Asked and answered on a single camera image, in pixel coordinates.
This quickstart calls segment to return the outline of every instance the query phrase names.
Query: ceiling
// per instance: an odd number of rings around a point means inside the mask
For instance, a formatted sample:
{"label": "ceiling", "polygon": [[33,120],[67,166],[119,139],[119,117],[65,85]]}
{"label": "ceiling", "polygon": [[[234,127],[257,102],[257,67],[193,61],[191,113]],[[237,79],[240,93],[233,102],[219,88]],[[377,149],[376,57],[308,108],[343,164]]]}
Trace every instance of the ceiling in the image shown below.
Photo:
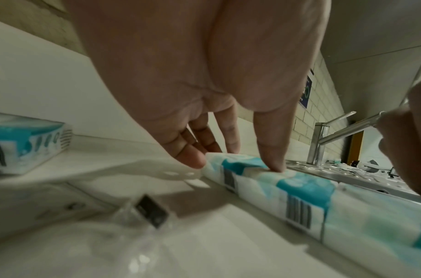
{"label": "ceiling", "polygon": [[356,120],[398,107],[421,66],[421,0],[332,0],[321,52]]}

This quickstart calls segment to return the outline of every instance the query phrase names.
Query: faucet handle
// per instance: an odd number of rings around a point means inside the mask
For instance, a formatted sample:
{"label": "faucet handle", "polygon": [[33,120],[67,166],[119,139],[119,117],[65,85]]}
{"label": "faucet handle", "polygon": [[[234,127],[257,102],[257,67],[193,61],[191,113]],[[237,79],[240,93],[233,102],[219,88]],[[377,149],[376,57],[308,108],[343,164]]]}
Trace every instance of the faucet handle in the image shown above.
{"label": "faucet handle", "polygon": [[334,123],[335,121],[346,119],[346,118],[348,118],[349,116],[354,115],[355,113],[357,113],[357,112],[355,112],[355,111],[351,111],[351,112],[349,112],[349,113],[347,113],[347,114],[341,115],[340,117],[337,117],[337,118],[335,118],[335,119],[333,119],[333,120],[330,120],[329,122],[326,122],[326,123],[325,123],[325,125],[328,125],[328,126],[329,126],[329,125],[331,125],[332,123]]}

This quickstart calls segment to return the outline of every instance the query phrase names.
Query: human hand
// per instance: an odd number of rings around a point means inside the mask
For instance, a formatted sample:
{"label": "human hand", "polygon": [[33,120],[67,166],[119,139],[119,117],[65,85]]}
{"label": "human hand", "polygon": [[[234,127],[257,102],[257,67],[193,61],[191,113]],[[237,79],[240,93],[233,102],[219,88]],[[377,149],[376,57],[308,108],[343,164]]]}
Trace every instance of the human hand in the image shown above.
{"label": "human hand", "polygon": [[221,151],[208,127],[209,112],[227,151],[238,153],[238,101],[254,111],[264,163],[284,169],[329,0],[64,3],[108,89],[172,157],[201,168],[203,153]]}
{"label": "human hand", "polygon": [[385,113],[377,123],[380,150],[401,178],[421,195],[421,82],[408,94],[409,105]]}

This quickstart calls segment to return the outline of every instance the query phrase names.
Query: tile wall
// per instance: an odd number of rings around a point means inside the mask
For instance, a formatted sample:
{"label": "tile wall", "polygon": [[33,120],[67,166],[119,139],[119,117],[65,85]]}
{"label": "tile wall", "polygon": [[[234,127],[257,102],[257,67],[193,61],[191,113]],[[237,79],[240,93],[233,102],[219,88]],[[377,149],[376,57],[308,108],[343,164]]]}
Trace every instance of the tile wall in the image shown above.
{"label": "tile wall", "polygon": [[[297,105],[293,131],[291,132],[291,138],[307,145],[311,143],[316,122],[327,122],[344,114],[333,80],[329,75],[321,53],[319,53],[312,65],[312,70],[314,75],[311,72],[308,73],[312,80],[308,107],[305,108],[301,104]],[[239,107],[239,117],[253,122],[252,112],[242,107]],[[347,125],[347,120],[335,122],[331,125],[329,133],[336,132]],[[334,158],[342,157],[343,149],[344,139],[326,145],[326,152],[330,153]]]}

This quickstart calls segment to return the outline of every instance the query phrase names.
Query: skin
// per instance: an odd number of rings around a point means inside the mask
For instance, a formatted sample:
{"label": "skin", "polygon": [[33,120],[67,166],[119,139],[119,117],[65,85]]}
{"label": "skin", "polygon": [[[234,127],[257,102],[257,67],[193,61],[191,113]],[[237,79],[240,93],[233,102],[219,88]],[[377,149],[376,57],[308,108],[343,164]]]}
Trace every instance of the skin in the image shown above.
{"label": "skin", "polygon": [[[238,153],[236,102],[254,111],[264,163],[285,168],[294,113],[317,56],[330,0],[64,0],[104,83],[175,159],[202,168]],[[410,106],[386,113],[380,149],[421,194],[421,83]]]}

